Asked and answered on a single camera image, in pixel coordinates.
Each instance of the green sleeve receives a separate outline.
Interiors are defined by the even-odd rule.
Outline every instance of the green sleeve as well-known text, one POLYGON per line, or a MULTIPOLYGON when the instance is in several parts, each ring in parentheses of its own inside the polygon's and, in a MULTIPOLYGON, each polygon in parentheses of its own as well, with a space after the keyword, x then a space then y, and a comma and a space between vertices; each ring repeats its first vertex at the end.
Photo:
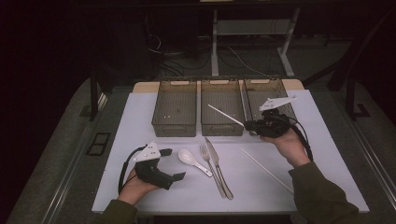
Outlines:
POLYGON ((92 224, 131 224, 134 223, 137 209, 128 203, 112 200, 105 212, 99 216, 92 224))
POLYGON ((289 171, 294 201, 308 221, 327 224, 359 223, 359 209, 347 201, 344 191, 327 180, 314 162, 289 171))

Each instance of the butter knife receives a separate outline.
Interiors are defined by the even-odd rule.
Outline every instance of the butter knife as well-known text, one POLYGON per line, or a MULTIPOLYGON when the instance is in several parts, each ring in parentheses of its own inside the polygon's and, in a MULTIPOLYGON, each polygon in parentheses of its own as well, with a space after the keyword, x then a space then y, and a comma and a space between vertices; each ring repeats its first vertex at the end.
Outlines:
POLYGON ((216 170, 219 173, 219 179, 220 179, 221 185, 224 187, 225 195, 228 199, 232 199, 233 194, 231 193, 230 189, 228 188, 228 186, 224 180, 224 177, 222 175, 221 169, 219 167, 219 155, 216 152, 215 148, 213 147, 212 143, 210 143, 209 139, 207 139, 205 137, 205 140, 206 140, 207 148, 209 149, 210 157, 212 158, 212 161, 216 166, 216 170))

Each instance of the plastic spoon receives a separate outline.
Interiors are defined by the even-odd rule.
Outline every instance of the plastic spoon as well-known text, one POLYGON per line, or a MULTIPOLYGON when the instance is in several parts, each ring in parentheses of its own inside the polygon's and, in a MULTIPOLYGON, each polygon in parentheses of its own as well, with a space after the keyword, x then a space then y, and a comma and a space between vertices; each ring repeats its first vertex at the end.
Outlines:
POLYGON ((210 172, 208 169, 206 169, 203 165, 201 165, 195 158, 194 156, 191 154, 190 151, 188 151, 187 149, 181 149, 178 152, 178 158, 183 161, 184 163, 188 164, 188 165, 193 165, 198 167, 200 170, 202 170, 207 176, 212 176, 212 172, 210 172))

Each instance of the person's right hand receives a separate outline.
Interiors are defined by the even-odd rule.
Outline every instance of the person's right hand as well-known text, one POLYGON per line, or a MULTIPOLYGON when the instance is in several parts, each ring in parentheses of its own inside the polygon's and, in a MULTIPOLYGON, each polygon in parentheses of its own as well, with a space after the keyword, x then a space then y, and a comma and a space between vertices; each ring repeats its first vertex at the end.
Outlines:
POLYGON ((311 162, 306 156, 305 149, 297 133, 290 128, 285 134, 278 138, 260 136, 264 142, 274 144, 279 153, 288 160, 294 168, 311 162))

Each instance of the gray storage bin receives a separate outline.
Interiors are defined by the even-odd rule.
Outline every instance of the gray storage bin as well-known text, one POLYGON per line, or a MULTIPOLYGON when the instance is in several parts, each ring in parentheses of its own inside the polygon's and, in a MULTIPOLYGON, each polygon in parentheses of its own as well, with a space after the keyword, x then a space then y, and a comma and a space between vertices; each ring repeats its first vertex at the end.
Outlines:
POLYGON ((151 122, 157 137, 194 137, 196 117, 196 78, 162 78, 151 122))
POLYGON ((209 107, 244 122, 241 91, 237 77, 202 77, 201 123, 203 136, 240 136, 244 128, 209 107))
MULTIPOLYGON (((244 109, 246 120, 257 120, 262 118, 262 112, 259 107, 262 106, 268 98, 288 97, 282 79, 280 78, 257 78, 244 77, 242 89, 244 98, 244 109)), ((296 119, 291 104, 282 105, 277 108, 280 114, 285 114, 292 119, 296 119)))

